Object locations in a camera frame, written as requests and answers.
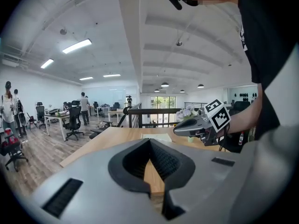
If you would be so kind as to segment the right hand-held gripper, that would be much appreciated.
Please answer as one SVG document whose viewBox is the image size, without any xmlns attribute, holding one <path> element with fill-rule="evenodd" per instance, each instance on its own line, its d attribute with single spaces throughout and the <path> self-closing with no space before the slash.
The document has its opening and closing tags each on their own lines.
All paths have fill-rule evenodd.
<svg viewBox="0 0 299 224">
<path fill-rule="evenodd" d="M 204 105 L 204 113 L 200 118 L 190 118 L 181 121 L 174 128 L 177 136 L 200 136 L 205 146 L 217 145 L 216 136 L 231 121 L 226 106 L 218 99 Z"/>
</svg>

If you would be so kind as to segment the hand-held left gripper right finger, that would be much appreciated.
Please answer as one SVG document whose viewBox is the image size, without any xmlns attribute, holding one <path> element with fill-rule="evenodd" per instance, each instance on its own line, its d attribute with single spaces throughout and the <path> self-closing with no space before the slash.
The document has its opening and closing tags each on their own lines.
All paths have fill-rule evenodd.
<svg viewBox="0 0 299 224">
<path fill-rule="evenodd" d="M 236 201 L 254 158 L 254 146 L 241 153 L 149 140 L 151 162 L 164 180 L 163 214 L 150 224 L 237 224 Z"/>
</svg>

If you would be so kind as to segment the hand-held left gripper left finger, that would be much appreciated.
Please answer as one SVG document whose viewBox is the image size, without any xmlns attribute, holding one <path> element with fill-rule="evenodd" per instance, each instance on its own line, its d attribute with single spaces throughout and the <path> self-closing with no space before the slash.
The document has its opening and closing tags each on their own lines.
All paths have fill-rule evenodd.
<svg viewBox="0 0 299 224">
<path fill-rule="evenodd" d="M 149 139 L 85 154 L 38 187 L 24 203 L 38 224 L 161 224 L 143 180 Z"/>
</svg>

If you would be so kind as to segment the white plastic tray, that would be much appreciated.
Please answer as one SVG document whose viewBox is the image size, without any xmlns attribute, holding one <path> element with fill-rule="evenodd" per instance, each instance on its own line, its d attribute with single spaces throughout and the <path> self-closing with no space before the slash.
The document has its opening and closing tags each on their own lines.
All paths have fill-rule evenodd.
<svg viewBox="0 0 299 224">
<path fill-rule="evenodd" d="M 170 136 L 167 133 L 158 133 L 158 134 L 142 134 L 141 139 L 156 139 L 156 140 L 163 140 L 167 142 L 172 142 Z"/>
</svg>

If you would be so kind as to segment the person's right forearm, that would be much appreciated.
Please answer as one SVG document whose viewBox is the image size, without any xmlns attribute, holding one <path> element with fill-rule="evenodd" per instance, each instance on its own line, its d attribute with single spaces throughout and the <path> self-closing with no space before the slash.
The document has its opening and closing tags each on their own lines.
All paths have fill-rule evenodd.
<svg viewBox="0 0 299 224">
<path fill-rule="evenodd" d="M 238 133 L 256 126 L 262 110 L 262 95 L 242 112 L 231 116 L 228 133 Z"/>
</svg>

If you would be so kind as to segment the purple white flower bouquet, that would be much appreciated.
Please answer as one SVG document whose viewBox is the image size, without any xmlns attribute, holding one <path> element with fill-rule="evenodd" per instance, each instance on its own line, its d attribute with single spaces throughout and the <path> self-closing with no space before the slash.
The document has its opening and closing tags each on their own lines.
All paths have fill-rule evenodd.
<svg viewBox="0 0 299 224">
<path fill-rule="evenodd" d="M 183 108 L 176 112 L 176 120 L 183 121 L 190 118 L 198 116 L 199 112 L 195 109 L 193 105 L 188 105 L 186 108 Z"/>
</svg>

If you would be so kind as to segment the black metal railing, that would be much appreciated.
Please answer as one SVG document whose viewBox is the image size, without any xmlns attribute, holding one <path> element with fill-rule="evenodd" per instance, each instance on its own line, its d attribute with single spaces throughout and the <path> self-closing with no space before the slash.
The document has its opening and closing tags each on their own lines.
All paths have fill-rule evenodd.
<svg viewBox="0 0 299 224">
<path fill-rule="evenodd" d="M 176 113 L 182 108 L 142 108 L 139 103 L 128 109 L 127 115 L 130 128 L 170 127 L 178 124 L 181 119 Z"/>
</svg>

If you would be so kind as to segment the black office chair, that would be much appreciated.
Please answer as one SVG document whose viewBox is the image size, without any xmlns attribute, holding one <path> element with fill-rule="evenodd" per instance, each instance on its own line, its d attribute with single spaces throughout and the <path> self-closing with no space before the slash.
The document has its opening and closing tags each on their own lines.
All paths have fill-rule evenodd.
<svg viewBox="0 0 299 224">
<path fill-rule="evenodd" d="M 46 122 L 45 122 L 45 107 L 43 106 L 42 102 L 37 102 L 36 104 L 36 112 L 37 112 L 37 120 L 40 121 L 39 129 L 42 126 L 46 127 Z"/>
<path fill-rule="evenodd" d="M 65 123 L 65 121 L 63 121 L 63 128 L 70 130 L 70 132 L 66 134 L 65 137 L 66 141 L 71 136 L 76 137 L 76 139 L 78 140 L 77 137 L 78 134 L 84 135 L 84 132 L 79 131 L 79 128 L 81 127 L 81 121 L 79 119 L 80 112 L 81 112 L 80 106 L 71 107 L 69 109 L 69 122 Z"/>
<path fill-rule="evenodd" d="M 111 121 L 102 121 L 102 123 L 104 123 L 104 126 L 98 128 L 98 129 L 91 129 L 92 134 L 89 136 L 89 138 L 90 139 L 95 138 L 96 136 L 98 136 L 100 133 L 102 133 L 109 127 L 123 127 L 122 123 L 123 123 L 124 119 L 128 116 L 128 111 L 131 108 L 132 108 L 131 106 L 124 108 L 124 110 L 122 111 L 122 117 L 116 126 L 114 126 Z"/>
</svg>

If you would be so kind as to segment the white desk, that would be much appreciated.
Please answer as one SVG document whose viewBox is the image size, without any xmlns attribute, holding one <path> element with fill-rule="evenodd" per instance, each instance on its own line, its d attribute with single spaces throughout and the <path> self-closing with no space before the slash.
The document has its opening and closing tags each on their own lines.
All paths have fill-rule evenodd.
<svg viewBox="0 0 299 224">
<path fill-rule="evenodd" d="M 56 114 L 53 114 L 53 115 L 45 114 L 44 122 L 46 125 L 47 135 L 50 136 L 50 133 L 49 133 L 50 129 L 48 128 L 48 121 L 58 119 L 63 140 L 66 141 L 66 133 L 65 133 L 64 127 L 63 127 L 63 120 L 68 119 L 69 117 L 70 117 L 69 112 L 60 112 L 60 113 L 57 112 Z"/>
<path fill-rule="evenodd" d="M 116 111 L 108 111 L 108 121 L 111 122 L 111 117 L 113 115 L 116 115 L 117 117 L 117 123 L 119 123 L 120 118 L 123 116 L 123 110 L 122 109 L 118 109 Z"/>
</svg>

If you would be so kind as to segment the red office chair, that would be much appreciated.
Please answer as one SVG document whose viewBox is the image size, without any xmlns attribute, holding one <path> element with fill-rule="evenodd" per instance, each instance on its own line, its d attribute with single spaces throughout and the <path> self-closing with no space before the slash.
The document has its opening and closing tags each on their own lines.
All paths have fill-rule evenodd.
<svg viewBox="0 0 299 224">
<path fill-rule="evenodd" d="M 18 168 L 16 165 L 17 160 L 24 159 L 28 162 L 28 158 L 22 151 L 23 145 L 20 140 L 15 136 L 11 128 L 6 128 L 4 130 L 4 141 L 0 145 L 0 154 L 5 157 L 9 155 L 9 160 L 5 164 L 6 170 L 9 170 L 8 165 L 13 163 L 14 169 L 18 172 Z"/>
</svg>

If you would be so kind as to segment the person's black clothed body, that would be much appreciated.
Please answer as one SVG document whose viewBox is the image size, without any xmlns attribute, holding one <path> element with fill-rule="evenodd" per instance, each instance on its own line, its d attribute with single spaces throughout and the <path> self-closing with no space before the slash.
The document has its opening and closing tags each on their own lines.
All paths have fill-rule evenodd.
<svg viewBox="0 0 299 224">
<path fill-rule="evenodd" d="M 299 0 L 182 0 L 190 6 L 231 2 L 241 14 L 240 39 L 251 80 L 262 95 L 255 138 L 299 124 Z"/>
</svg>

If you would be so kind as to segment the white ceiling air conditioner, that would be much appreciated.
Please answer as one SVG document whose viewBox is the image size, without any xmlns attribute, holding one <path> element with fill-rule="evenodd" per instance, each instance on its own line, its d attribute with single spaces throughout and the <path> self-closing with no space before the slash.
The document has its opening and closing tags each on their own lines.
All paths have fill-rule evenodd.
<svg viewBox="0 0 299 224">
<path fill-rule="evenodd" d="M 18 62 L 10 61 L 10 60 L 7 60 L 7 59 L 2 59 L 2 64 L 6 65 L 6 66 L 14 67 L 14 68 L 19 66 Z"/>
</svg>

